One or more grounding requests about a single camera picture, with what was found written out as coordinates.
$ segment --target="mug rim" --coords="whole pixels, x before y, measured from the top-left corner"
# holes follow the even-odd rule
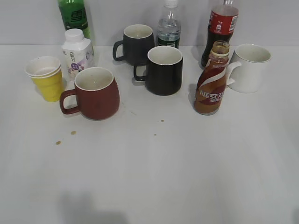
[[[107,72],[110,73],[112,79],[111,79],[111,81],[110,81],[107,85],[105,85],[105,86],[102,87],[102,88],[98,88],[98,89],[95,89],[95,90],[87,90],[87,89],[84,89],[84,88],[80,87],[80,86],[77,84],[76,80],[77,80],[78,77],[84,75],[84,71],[86,72],[86,71],[89,71],[89,70],[105,70],[105,71],[107,71]],[[110,86],[111,83],[114,81],[114,79],[115,79],[115,78],[114,78],[114,75],[112,74],[112,72],[111,72],[110,70],[108,70],[108,69],[106,69],[106,68],[103,68],[103,67],[91,67],[91,68],[84,69],[84,70],[80,71],[80,72],[76,75],[76,77],[75,77],[74,84],[75,84],[76,87],[78,87],[79,89],[84,90],[84,91],[99,91],[99,90],[103,90],[103,89],[107,88],[108,86]]]
[[[134,26],[142,26],[142,27],[150,28],[151,33],[149,35],[143,36],[143,37],[132,37],[132,36],[129,36],[128,34],[126,34],[126,29],[128,29],[129,27],[134,27]],[[123,34],[126,35],[129,38],[132,38],[132,39],[143,39],[143,38],[147,38],[147,37],[151,36],[153,34],[153,29],[150,26],[147,26],[147,25],[144,25],[144,24],[134,24],[134,25],[127,26],[123,30]]]
[[[180,59],[179,59],[178,61],[176,61],[175,63],[170,63],[170,64],[162,64],[162,63],[154,62],[152,59],[150,59],[150,52],[152,52],[152,51],[154,51],[155,49],[158,49],[158,48],[174,49],[174,50],[176,50],[178,53],[180,53],[181,57],[180,57]],[[153,63],[155,63],[155,64],[158,64],[158,65],[162,65],[162,66],[170,66],[170,65],[174,65],[174,64],[179,63],[179,62],[183,59],[183,54],[182,54],[182,52],[181,52],[179,49],[177,49],[177,48],[175,48],[175,47],[171,47],[171,46],[163,45],[163,46],[156,46],[156,47],[153,47],[152,49],[150,49],[150,50],[148,51],[148,59],[149,59],[151,62],[153,62]]]
[[[47,72],[47,73],[45,73],[45,74],[34,75],[34,74],[30,74],[30,73],[27,72],[28,67],[31,66],[32,63],[34,63],[34,62],[36,62],[36,61],[38,61],[38,60],[40,60],[40,59],[43,59],[43,58],[52,58],[52,59],[55,59],[56,62],[58,62],[58,64],[57,64],[57,66],[56,66],[52,71]],[[30,76],[30,77],[45,77],[45,76],[51,74],[52,72],[55,72],[56,70],[59,70],[60,67],[61,67],[61,62],[60,62],[60,60],[59,60],[57,57],[54,57],[54,56],[41,56],[41,57],[36,57],[36,58],[30,60],[30,61],[26,64],[24,70],[25,70],[26,74],[27,74],[28,76]]]
[[[266,51],[269,53],[270,57],[269,57],[267,60],[262,61],[262,62],[252,61],[252,60],[248,60],[248,59],[246,59],[246,58],[244,58],[244,57],[241,57],[241,56],[238,54],[237,50],[238,50],[241,46],[245,46],[245,45],[247,45],[247,46],[248,46],[248,45],[249,45],[249,46],[256,46],[256,47],[262,48],[263,50],[266,50]],[[262,47],[262,46],[260,46],[260,45],[257,45],[257,44],[253,44],[253,43],[244,43],[244,44],[241,44],[241,45],[237,46],[236,49],[235,49],[235,54],[236,54],[239,58],[243,59],[244,61],[252,62],[252,63],[265,63],[265,62],[268,62],[269,60],[271,60],[271,58],[272,58],[271,53],[270,53],[266,48],[264,48],[264,47]]]

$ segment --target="mug handle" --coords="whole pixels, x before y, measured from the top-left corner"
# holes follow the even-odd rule
[[[235,82],[235,80],[232,79],[230,76],[231,76],[233,70],[236,67],[240,67],[241,65],[242,65],[241,62],[233,62],[227,66],[226,71],[225,71],[225,75],[227,77],[226,85],[231,85],[232,83]]]
[[[125,56],[120,56],[120,57],[116,57],[116,51],[117,51],[117,48],[123,44],[123,41],[118,41],[114,44],[113,46],[113,50],[112,50],[112,57],[115,61],[117,62],[120,62],[120,61],[123,61],[125,59]]]
[[[75,90],[67,90],[67,91],[64,91],[63,93],[61,93],[61,95],[60,95],[59,105],[60,105],[60,109],[61,109],[62,113],[64,113],[64,114],[72,114],[72,113],[77,113],[80,111],[78,106],[70,108],[70,109],[66,109],[64,107],[64,99],[69,96],[72,96],[72,95],[76,95]]]
[[[137,76],[137,67],[145,66],[147,63],[136,63],[134,64],[134,78],[136,81],[145,81],[146,76]]]

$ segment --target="white bottle cap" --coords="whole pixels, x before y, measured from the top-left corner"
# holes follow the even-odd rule
[[[164,5],[168,8],[175,8],[178,6],[178,0],[164,0]]]
[[[83,31],[81,29],[69,29],[64,35],[67,42],[78,43],[84,40]]]

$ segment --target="green bottle label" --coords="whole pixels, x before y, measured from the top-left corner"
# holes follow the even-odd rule
[[[161,46],[161,45],[166,45],[166,46],[171,46],[171,47],[178,48],[178,45],[179,45],[179,38],[178,38],[176,41],[164,41],[164,40],[161,40],[161,39],[158,37],[158,45],[159,45],[159,46]]]
[[[84,4],[82,3],[62,3],[59,5],[65,30],[81,29],[84,37],[89,37],[89,27]]]

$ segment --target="green bottle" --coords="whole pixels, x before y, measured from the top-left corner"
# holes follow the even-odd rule
[[[58,0],[65,30],[81,29],[84,37],[90,39],[84,0]]]

